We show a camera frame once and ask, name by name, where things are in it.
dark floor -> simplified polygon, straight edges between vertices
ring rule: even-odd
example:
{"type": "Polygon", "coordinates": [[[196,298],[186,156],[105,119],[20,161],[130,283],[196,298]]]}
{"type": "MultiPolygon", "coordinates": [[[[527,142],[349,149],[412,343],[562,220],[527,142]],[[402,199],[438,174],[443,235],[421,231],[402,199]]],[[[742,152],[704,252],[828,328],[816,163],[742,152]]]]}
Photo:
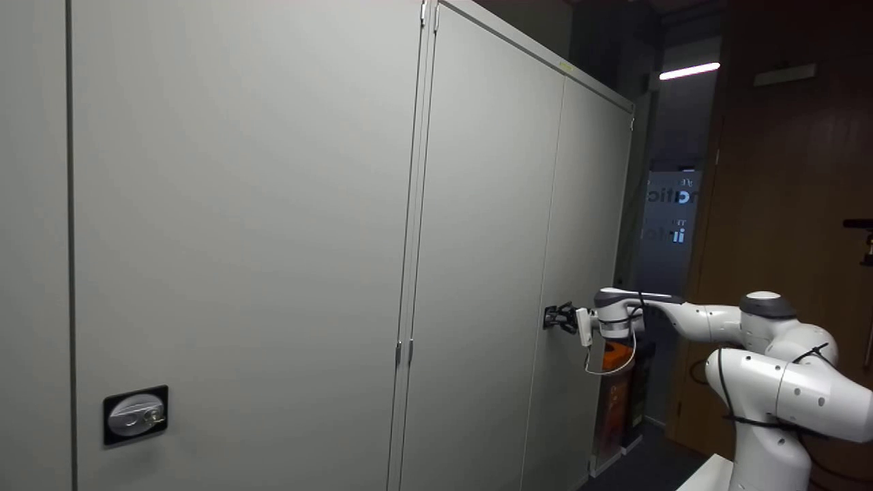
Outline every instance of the dark floor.
{"type": "Polygon", "coordinates": [[[662,428],[643,423],[643,441],[579,491],[676,491],[705,461],[667,440],[662,428]]]}

white robotic arm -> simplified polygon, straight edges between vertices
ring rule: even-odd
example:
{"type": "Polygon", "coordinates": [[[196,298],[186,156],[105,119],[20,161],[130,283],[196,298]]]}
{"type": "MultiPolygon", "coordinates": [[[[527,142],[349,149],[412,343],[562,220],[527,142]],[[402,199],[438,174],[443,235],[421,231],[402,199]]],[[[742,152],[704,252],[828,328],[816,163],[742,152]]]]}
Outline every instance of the white robotic arm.
{"type": "Polygon", "coordinates": [[[683,337],[729,342],[706,361],[706,379],[737,422],[730,491],[805,491],[811,460],[802,429],[855,442],[873,439],[873,392],[834,368],[828,331],[797,320],[781,296],[755,292],[738,307],[695,305],[670,295],[603,288],[595,310],[576,311],[581,342],[591,332],[623,339],[642,328],[636,312],[661,310],[683,337]]]}

ceiling light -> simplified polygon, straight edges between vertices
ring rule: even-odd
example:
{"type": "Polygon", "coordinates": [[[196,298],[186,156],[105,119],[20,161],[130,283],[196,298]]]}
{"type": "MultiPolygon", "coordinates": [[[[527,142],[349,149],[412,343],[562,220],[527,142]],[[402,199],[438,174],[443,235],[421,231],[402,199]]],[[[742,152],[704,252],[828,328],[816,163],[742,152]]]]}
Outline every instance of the ceiling light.
{"type": "Polygon", "coordinates": [[[705,65],[689,66],[687,68],[679,68],[678,70],[661,73],[661,76],[658,78],[660,80],[678,79],[679,77],[686,77],[688,75],[694,75],[696,73],[712,72],[713,70],[718,70],[720,66],[720,63],[707,63],[705,65]]]}

fluorescent light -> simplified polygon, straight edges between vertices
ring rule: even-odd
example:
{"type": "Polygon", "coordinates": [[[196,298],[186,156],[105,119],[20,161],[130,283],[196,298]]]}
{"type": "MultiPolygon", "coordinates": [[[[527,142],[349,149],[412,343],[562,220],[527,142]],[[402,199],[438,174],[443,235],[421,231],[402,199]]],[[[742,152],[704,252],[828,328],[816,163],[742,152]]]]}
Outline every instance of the fluorescent light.
{"type": "Polygon", "coordinates": [[[679,77],[686,77],[688,75],[694,75],[697,73],[712,72],[713,70],[718,70],[720,66],[720,63],[707,63],[705,65],[689,66],[687,68],[679,68],[678,70],[661,73],[661,76],[658,78],[661,80],[678,79],[679,77]]]}

white cable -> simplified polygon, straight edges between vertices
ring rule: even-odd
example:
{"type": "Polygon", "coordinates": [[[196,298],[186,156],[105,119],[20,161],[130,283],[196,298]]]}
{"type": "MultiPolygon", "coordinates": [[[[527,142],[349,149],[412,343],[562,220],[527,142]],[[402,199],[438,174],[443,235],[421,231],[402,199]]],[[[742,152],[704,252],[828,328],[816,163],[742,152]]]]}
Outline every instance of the white cable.
{"type": "Polygon", "coordinates": [[[615,370],[591,371],[588,369],[588,360],[590,360],[590,358],[591,358],[591,349],[588,348],[588,354],[585,355],[585,371],[586,371],[586,373],[589,373],[591,375],[613,375],[615,373],[618,373],[618,372],[626,369],[628,367],[628,365],[630,365],[630,362],[634,361],[634,356],[636,355],[636,331],[634,330],[633,321],[631,321],[630,319],[628,319],[628,328],[630,329],[630,337],[631,337],[631,339],[634,340],[634,349],[630,352],[630,358],[628,358],[628,361],[625,362],[624,365],[618,367],[615,370]]]}

